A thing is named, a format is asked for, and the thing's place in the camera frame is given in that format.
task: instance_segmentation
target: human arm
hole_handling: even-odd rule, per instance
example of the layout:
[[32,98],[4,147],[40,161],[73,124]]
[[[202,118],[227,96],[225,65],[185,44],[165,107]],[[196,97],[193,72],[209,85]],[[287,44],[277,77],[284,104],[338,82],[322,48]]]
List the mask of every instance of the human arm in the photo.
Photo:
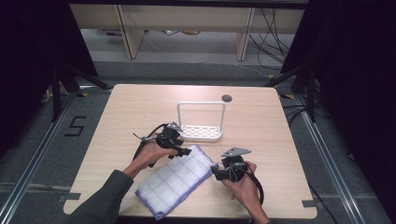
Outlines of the human arm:
[[113,171],[106,183],[82,203],[65,223],[115,223],[121,201],[134,183],[137,174],[161,157],[176,154],[173,149],[158,147],[155,141],[147,142],[135,160],[131,161],[122,172]]
[[[250,161],[246,161],[246,163],[250,168],[249,172],[254,174],[257,165]],[[257,187],[249,176],[244,175],[244,177],[236,183],[233,183],[229,179],[223,179],[222,184],[231,190],[233,193],[231,199],[236,199],[240,202],[247,209],[256,224],[270,222],[268,216],[262,209]]]

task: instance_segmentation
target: white sponge holder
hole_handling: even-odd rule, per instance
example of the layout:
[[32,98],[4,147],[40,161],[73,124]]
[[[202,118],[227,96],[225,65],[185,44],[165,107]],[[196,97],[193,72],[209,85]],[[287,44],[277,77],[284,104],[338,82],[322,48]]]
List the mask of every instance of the white sponge holder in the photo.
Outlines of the white sponge holder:
[[[197,126],[188,125],[181,122],[180,107],[182,105],[222,105],[221,120],[219,126]],[[183,130],[180,138],[191,142],[217,142],[222,136],[222,124],[224,121],[225,104],[224,102],[180,102],[177,104],[178,123]]]

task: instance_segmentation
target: human hand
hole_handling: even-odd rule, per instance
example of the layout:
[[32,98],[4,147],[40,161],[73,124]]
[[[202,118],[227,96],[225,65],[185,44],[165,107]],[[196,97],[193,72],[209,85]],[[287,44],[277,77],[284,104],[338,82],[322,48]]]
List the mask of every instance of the human hand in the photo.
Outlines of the human hand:
[[150,164],[164,156],[175,156],[177,151],[172,148],[162,148],[157,145],[155,140],[148,141],[137,157],[123,171],[125,174],[134,178],[141,170],[146,169]]
[[[257,165],[251,161],[245,161],[245,163],[247,163],[249,167],[247,172],[254,174]],[[269,218],[265,214],[262,209],[262,204],[260,203],[257,186],[248,175],[244,175],[239,182],[232,182],[229,179],[222,179],[221,182],[233,193],[231,199],[236,199],[240,202],[250,213],[255,223],[269,223]]]
[[[245,163],[247,163],[247,166],[249,167],[247,172],[254,174],[257,165],[251,161],[245,161]],[[236,199],[244,206],[246,203],[251,202],[260,203],[257,187],[249,176],[244,175],[244,177],[242,177],[240,181],[235,183],[229,179],[223,179],[221,182],[233,193],[233,195],[231,196],[232,200]]]

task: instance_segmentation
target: towel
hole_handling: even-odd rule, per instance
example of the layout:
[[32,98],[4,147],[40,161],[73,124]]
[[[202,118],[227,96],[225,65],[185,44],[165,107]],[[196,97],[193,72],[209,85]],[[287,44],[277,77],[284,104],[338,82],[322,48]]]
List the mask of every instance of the towel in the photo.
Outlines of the towel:
[[198,145],[189,149],[189,156],[174,157],[140,184],[135,193],[156,220],[168,215],[208,179],[212,175],[210,166],[218,166]]

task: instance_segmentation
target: wrist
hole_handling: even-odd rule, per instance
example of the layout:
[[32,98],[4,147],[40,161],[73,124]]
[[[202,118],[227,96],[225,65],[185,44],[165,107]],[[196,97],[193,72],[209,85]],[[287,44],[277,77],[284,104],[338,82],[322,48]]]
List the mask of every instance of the wrist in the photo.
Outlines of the wrist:
[[270,219],[265,214],[260,202],[247,203],[245,205],[248,213],[253,218],[255,224],[266,224],[270,223]]
[[139,174],[140,171],[142,171],[144,168],[142,167],[141,164],[139,164],[138,160],[132,161],[126,168],[123,170],[123,172],[134,179],[137,174]]

